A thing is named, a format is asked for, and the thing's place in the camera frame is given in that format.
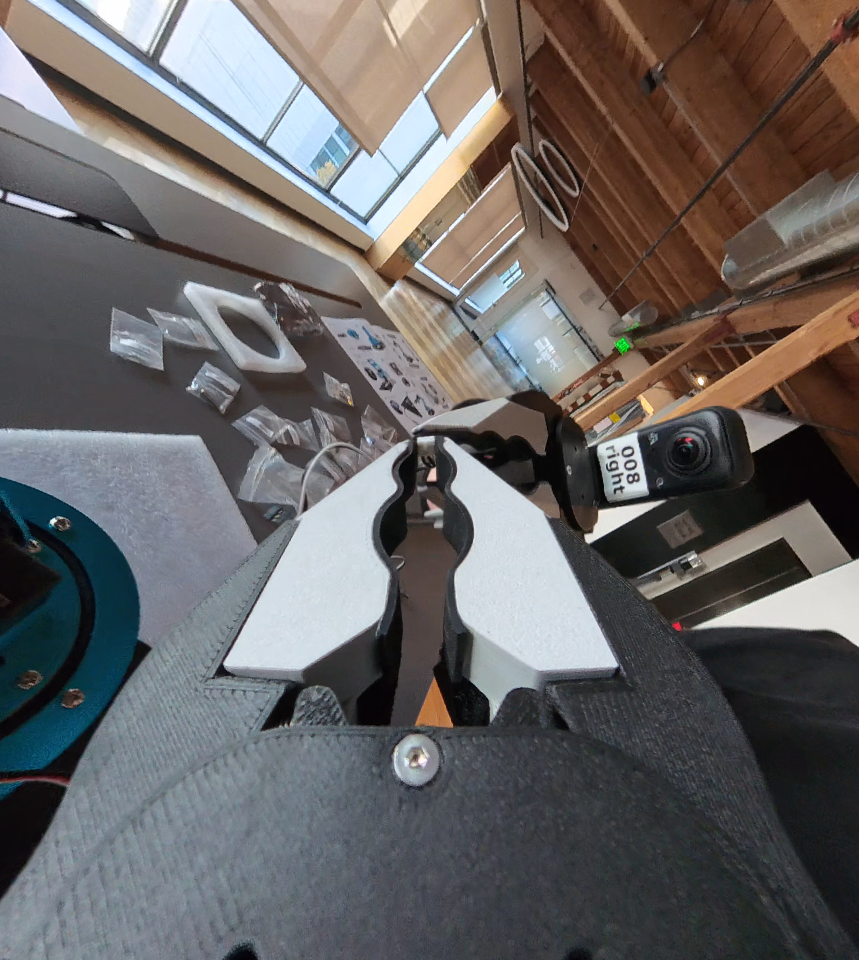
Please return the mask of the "black desk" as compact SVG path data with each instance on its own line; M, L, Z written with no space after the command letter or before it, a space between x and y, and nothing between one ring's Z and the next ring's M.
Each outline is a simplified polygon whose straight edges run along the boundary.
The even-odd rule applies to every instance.
M258 405L293 419L303 406L331 408L356 426L354 413L312 396L316 373L279 378L251 375L226 415L185 391L206 359L175 349L165 371L124 360L110 349L114 307L145 305L189 314L183 274L191 269L166 252L134 247L0 202L0 428L100 431L201 438L255 541L272 529L263 512L236 498L253 445L232 422Z

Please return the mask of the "beige roller blind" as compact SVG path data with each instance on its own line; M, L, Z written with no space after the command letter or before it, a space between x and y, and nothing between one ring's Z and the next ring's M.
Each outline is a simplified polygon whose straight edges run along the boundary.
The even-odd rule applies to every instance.
M483 35L474 31L430 80L424 91L439 129L451 138L493 86Z
M461 291L525 228L514 167L508 163L416 265Z
M235 1L373 155L481 16L476 1Z

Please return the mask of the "dark grey desk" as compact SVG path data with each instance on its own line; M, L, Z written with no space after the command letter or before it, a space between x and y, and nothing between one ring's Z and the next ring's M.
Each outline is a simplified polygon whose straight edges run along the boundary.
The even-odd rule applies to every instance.
M93 230L130 234L151 243L159 236L135 201L108 173L40 143L24 132L46 122L68 133L78 128L28 58L0 25L0 191Z

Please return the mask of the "blue toy robot arm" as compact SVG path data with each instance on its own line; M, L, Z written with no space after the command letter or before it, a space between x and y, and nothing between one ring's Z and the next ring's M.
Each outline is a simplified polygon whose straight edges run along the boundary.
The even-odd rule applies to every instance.
M0 477L0 801L67 787L50 770L106 709L138 646L124 553L53 495Z

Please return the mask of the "silver foil bag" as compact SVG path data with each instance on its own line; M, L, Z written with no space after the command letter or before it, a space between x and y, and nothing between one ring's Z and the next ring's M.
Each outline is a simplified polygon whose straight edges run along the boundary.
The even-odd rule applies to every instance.
M321 337L326 327L310 301L292 284L262 280L254 293L289 339Z

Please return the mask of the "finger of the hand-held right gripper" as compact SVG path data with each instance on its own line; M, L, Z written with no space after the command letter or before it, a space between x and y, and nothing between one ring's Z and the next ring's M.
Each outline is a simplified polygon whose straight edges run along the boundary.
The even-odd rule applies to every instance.
M460 431L471 436L494 433L504 440L516 437L532 450L544 450L550 435L546 413L518 402L515 397L502 397L436 414L414 427L413 436L455 437Z
M524 496L546 483L540 457L524 443L500 443L474 452L474 459Z

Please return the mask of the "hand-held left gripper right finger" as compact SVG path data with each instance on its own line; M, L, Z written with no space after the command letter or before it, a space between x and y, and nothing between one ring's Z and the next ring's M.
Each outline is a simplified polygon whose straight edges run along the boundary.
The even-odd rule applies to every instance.
M613 677L611 648L543 510L454 440L436 439L456 671L479 690Z

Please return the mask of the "group of clear plastic bags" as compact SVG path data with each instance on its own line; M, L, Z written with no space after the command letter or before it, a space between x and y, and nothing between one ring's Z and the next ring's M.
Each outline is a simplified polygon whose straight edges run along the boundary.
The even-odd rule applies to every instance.
M215 336L194 318L150 309L150 320L119 308L111 310L110 350L116 356L156 372L165 367L165 344L214 352ZM354 441L348 420L310 409L298 421L265 405L241 414L232 428L255 451L240 481L238 500L267 508L269 520L299 514L333 493L399 440L398 432L368 406L361 417L361 436Z

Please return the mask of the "grey foam mat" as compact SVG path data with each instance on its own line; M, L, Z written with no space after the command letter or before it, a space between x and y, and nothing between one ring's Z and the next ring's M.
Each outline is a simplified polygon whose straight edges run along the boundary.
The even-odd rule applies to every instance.
M109 534L135 576L138 638L158 642L257 547L202 438L0 428L0 476Z

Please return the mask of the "white foam frame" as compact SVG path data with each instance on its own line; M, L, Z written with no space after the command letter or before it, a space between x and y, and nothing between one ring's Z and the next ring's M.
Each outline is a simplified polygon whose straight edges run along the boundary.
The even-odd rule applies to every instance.
M306 361L261 300L196 282L186 282L183 295L239 370L265 375L297 375L307 370ZM241 340L227 324L223 310L234 311L259 328L274 345L276 356L256 351Z

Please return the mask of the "silver air duct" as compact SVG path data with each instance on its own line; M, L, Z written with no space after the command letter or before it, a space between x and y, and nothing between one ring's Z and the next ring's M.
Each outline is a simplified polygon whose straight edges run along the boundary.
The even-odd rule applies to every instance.
M859 250L859 169L821 172L725 243L722 280L732 290L774 282Z

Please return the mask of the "printed instruction sheet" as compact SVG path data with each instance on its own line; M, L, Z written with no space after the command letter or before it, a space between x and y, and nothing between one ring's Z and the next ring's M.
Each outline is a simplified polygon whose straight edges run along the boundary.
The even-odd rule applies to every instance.
M405 431L454 409L447 390L402 333L364 318L321 320Z

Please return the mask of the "wooden window pillar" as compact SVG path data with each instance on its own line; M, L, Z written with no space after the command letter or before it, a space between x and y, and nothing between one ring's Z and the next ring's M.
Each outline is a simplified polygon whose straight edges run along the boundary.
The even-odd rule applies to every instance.
M514 110L506 96L497 96L493 92L483 96L460 122L453 136L447 138L446 151L439 156L436 169L419 189L409 190L406 203L398 204L396 215L375 235L374 243L365 254L374 270L385 279L395 281L412 269L412 263L399 251L459 184L478 156L514 119Z

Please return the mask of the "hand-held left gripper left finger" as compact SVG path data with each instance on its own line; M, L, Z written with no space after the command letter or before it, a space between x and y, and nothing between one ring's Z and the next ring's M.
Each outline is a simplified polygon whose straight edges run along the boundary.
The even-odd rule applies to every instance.
M416 445L393 446L296 522L223 666L300 685L372 685L399 598Z

